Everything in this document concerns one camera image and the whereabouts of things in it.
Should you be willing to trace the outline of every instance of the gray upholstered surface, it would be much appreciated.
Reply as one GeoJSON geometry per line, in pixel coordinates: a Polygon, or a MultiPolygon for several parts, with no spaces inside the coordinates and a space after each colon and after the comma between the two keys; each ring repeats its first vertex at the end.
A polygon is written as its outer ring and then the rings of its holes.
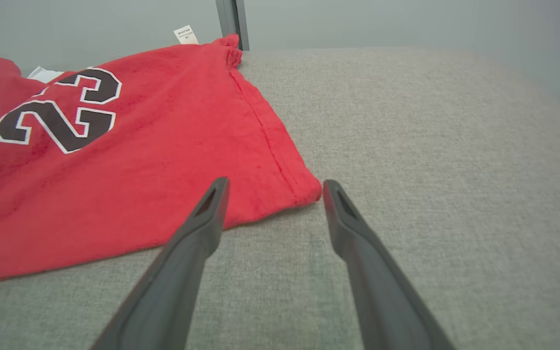
{"type": "MultiPolygon", "coordinates": [[[[560,349],[560,104],[455,52],[251,52],[240,71],[458,348],[560,349]]],[[[0,282],[0,349],[89,347],[156,253],[0,282]]],[[[188,348],[361,348],[322,203],[224,233],[188,348]]]]}

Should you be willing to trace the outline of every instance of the printed number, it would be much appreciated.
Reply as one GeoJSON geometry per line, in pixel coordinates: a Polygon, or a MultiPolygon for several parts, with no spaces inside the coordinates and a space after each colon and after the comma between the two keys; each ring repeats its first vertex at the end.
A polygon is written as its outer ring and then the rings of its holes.
{"type": "MultiPolygon", "coordinates": [[[[56,82],[55,85],[78,86],[82,78],[95,80],[96,86],[94,88],[84,87],[81,102],[103,105],[120,95],[122,83],[112,73],[100,68],[80,71],[56,82]]],[[[45,91],[42,91],[36,96],[44,95],[44,93],[45,91]]],[[[113,128],[116,118],[116,113],[110,111],[78,107],[75,124],[84,126],[84,132],[78,133],[55,101],[31,100],[0,119],[1,142],[29,144],[32,129],[22,126],[25,115],[33,115],[65,154],[78,151],[107,133],[113,128]]]]}

